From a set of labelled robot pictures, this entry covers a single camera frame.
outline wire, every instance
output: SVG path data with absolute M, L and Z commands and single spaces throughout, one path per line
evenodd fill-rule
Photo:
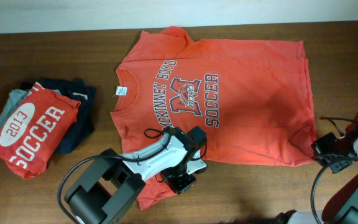
M 358 158 L 352 158 L 352 157 L 343 157 L 343 158 L 339 158 L 336 159 L 332 162 L 330 162 L 329 164 L 326 164 L 325 166 L 323 166 L 323 168 L 321 168 L 320 172 L 318 172 L 313 185 L 311 187 L 311 192 L 310 192 L 310 206 L 311 206 L 311 212 L 313 213 L 314 219 L 316 220 L 317 224 L 321 224 L 318 216 L 317 216 L 317 212 L 316 212 L 316 207 L 314 205 L 314 194 L 316 192 L 316 188 L 317 188 L 317 183 L 320 180 L 321 176 L 323 175 L 324 171 L 326 169 L 328 169 L 328 167 L 330 167 L 331 165 L 337 163 L 337 162 L 342 162 L 342 161 L 355 161 L 358 162 Z
M 207 146 L 207 144 L 206 144 L 206 142 L 205 142 L 205 150 L 204 150 L 203 155 L 200 156 L 199 158 L 192 158 L 192 159 L 190 159 L 190 161 L 197 161 L 197 160 L 200 160 L 200 159 L 204 158 L 204 156 L 206 155 L 206 151 L 207 151 L 207 150 L 208 150 L 208 146 Z
M 156 136 L 149 136 L 147 134 L 147 131 L 155 131 L 158 133 L 158 135 Z M 160 130 L 157 130 L 157 129 L 154 129 L 154 128 L 147 128 L 146 130 L 144 130 L 144 135 L 147 137 L 147 138 L 151 138 L 151 139 L 154 139 L 154 138 L 158 138 L 160 137 L 164 132 L 163 131 L 160 131 Z
M 168 139 L 167 142 L 162 146 L 162 148 L 158 151 L 156 151 L 155 153 L 143 157 L 143 158 L 137 158 L 137 159 L 130 159 L 130 158 L 126 158 L 124 156 L 119 156 L 119 155 L 97 155 L 97 156 L 91 156 L 88 157 L 86 159 L 83 159 L 82 161 L 80 161 L 79 163 L 77 163 L 75 166 L 73 166 L 68 172 L 67 174 L 64 176 L 64 178 L 62 179 L 62 181 L 60 182 L 59 188 L 57 190 L 57 202 L 59 204 L 59 207 L 61 208 L 61 210 L 74 222 L 74 223 L 78 223 L 78 221 L 73 217 L 73 215 L 70 214 L 70 212 L 67 211 L 67 209 L 64 207 L 63 203 L 62 203 L 62 190 L 63 190 L 63 186 L 65 185 L 67 179 L 70 177 L 70 175 L 77 169 L 79 168 L 81 165 L 83 165 L 84 163 L 88 162 L 88 161 L 93 161 L 95 159 L 118 159 L 121 161 L 127 161 L 127 162 L 142 162 L 142 161 L 146 161 L 148 159 L 151 159 L 152 157 L 156 156 L 157 154 L 161 153 L 164 149 L 167 148 L 169 142 L 171 140 L 171 134 L 168 134 Z
M 157 179 L 157 175 L 155 175 L 155 180 L 158 182 L 158 183 L 164 183 L 168 178 L 170 178 L 172 175 L 169 175 L 168 177 L 165 177 L 163 180 L 158 180 Z
M 331 122 L 331 124 L 333 124 L 334 126 L 335 126 L 335 128 L 338 130 L 338 132 L 339 132 L 339 135 L 341 136 L 341 137 L 344 137 L 345 136 L 345 134 L 343 133 L 343 131 L 338 127 L 338 125 L 336 125 L 336 123 L 333 121 L 333 120 L 331 120 L 331 119 L 327 119 L 329 122 Z
M 348 121 L 348 122 L 352 122 L 352 123 L 358 123 L 357 120 L 354 119 L 348 119 L 348 118 L 333 118 L 333 117 L 320 117 L 320 119 L 327 119 L 327 120 L 336 120 L 336 121 Z

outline wood grain surface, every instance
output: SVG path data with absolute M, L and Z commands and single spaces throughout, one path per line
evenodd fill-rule
M 159 32 L 161 29 L 150 29 Z M 358 22 L 267 24 L 186 28 L 194 40 L 304 40 L 309 58 L 316 117 L 353 118 L 358 111 Z M 71 166 L 111 147 L 121 151 L 109 112 L 117 98 L 115 68 L 137 42 L 140 30 L 99 30 L 0 35 L 0 112 L 21 81 L 82 78 L 98 89 L 92 110 L 95 132 L 71 154 L 54 155 L 45 173 L 24 180 L 0 159 L 0 223 L 70 223 L 56 201 L 57 187 Z M 316 120 L 318 136 L 334 131 Z M 341 128 L 346 122 L 339 122 Z M 301 167 L 237 166 L 207 162 L 198 183 L 185 194 L 140 211 L 133 204 L 124 223 L 218 223 L 274 217 L 296 209 L 310 211 L 310 189 L 320 170 Z M 68 181 L 71 185 L 85 167 Z M 316 206 L 325 203 L 358 171 L 327 172 L 318 186 Z

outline folded t-shirt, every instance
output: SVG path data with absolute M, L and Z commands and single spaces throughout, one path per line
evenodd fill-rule
M 35 83 L 0 130 L 0 158 L 25 179 L 41 174 L 76 121 L 79 105 L 79 101 Z
M 308 60 L 302 41 L 199 40 L 184 29 L 142 32 L 117 68 L 126 96 L 111 112 L 122 150 L 152 144 L 143 132 L 166 126 L 207 134 L 205 159 L 298 166 L 316 139 Z M 155 178 L 138 196 L 145 209 L 174 193 Z

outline shirt tag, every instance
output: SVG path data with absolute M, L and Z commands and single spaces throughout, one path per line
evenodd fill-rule
M 127 88 L 123 86 L 117 86 L 116 96 L 126 96 Z

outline printed logo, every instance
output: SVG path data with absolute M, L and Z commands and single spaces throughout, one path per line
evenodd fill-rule
M 0 145 L 8 147 L 14 144 L 23 134 L 35 112 L 32 103 L 20 106 L 6 121 L 1 131 Z
M 196 100 L 201 80 L 182 80 L 181 78 L 173 78 L 169 89 L 174 91 L 177 96 L 169 99 L 169 105 L 172 113 L 189 112 L 195 116 L 203 116 L 200 104 Z

